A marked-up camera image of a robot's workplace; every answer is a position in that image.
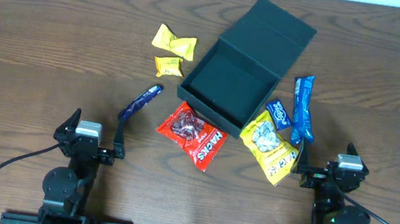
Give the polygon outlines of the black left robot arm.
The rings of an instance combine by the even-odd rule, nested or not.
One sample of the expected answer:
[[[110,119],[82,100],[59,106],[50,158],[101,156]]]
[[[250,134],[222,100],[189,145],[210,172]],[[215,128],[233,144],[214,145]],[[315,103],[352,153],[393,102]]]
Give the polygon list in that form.
[[[70,159],[68,166],[55,167],[45,175],[45,193],[35,224],[98,224],[84,216],[88,196],[100,165],[112,166],[124,158],[124,117],[118,125],[111,149],[101,148],[102,125],[80,119],[78,108],[54,132],[59,150]]]

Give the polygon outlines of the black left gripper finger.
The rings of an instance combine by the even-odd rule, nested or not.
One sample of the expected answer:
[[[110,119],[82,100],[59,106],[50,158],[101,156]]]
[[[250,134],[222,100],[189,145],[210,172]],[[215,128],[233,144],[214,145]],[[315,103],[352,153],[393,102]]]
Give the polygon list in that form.
[[[112,141],[113,143],[113,150],[114,150],[114,157],[118,159],[123,159],[124,158],[124,123],[125,123],[125,118],[124,116],[119,116],[118,118],[118,125],[117,125],[117,130],[116,134],[114,136],[114,139]]]
[[[79,107],[63,124],[56,128],[53,138],[55,140],[73,140],[76,134],[75,129],[80,122],[80,116],[81,108]]]

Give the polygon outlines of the blue wafer bar packet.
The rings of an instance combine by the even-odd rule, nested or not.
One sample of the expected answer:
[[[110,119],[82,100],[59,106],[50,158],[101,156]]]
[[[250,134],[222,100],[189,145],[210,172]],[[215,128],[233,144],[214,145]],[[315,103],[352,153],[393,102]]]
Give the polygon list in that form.
[[[312,143],[312,117],[309,111],[309,104],[312,96],[312,85],[316,76],[297,77],[294,89],[294,107],[291,129],[291,143],[298,144],[303,138]]]

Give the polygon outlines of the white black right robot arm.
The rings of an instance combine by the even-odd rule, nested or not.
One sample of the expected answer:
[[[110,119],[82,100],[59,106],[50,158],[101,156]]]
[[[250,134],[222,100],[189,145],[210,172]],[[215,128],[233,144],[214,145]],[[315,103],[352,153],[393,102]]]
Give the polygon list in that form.
[[[311,224],[369,224],[370,216],[360,208],[345,204],[345,195],[360,187],[369,174],[353,143],[345,154],[324,167],[309,163],[308,142],[302,139],[293,172],[300,177],[299,185],[314,191]]]

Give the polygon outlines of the red Hacks candy bag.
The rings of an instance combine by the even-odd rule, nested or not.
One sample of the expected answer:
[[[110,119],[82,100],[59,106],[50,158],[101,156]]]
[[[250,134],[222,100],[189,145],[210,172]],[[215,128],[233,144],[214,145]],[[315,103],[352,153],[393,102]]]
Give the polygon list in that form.
[[[175,142],[205,171],[226,142],[227,133],[199,118],[195,110],[183,101],[156,131]]]

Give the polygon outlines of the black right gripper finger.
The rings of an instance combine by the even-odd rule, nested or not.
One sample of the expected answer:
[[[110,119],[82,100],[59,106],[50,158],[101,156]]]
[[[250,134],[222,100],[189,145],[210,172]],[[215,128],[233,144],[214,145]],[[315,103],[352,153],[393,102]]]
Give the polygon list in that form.
[[[292,166],[291,172],[303,174],[307,167],[309,166],[309,145],[306,138],[303,138],[300,142],[299,153],[297,155],[296,161]]]
[[[359,156],[359,153],[357,152],[357,149],[355,148],[353,142],[348,143],[346,154],[349,158],[349,164],[352,166],[352,170],[357,170],[358,168],[361,168],[360,170],[365,175],[369,175],[369,168],[365,165],[364,161]]]

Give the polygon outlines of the yellow seed snack bag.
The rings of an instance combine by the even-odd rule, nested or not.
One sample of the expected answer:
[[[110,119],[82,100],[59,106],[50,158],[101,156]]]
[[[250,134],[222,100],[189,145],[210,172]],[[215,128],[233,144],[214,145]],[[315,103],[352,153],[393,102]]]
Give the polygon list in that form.
[[[290,174],[299,151],[278,134],[268,110],[247,124],[240,138],[255,156],[269,183],[276,186]]]

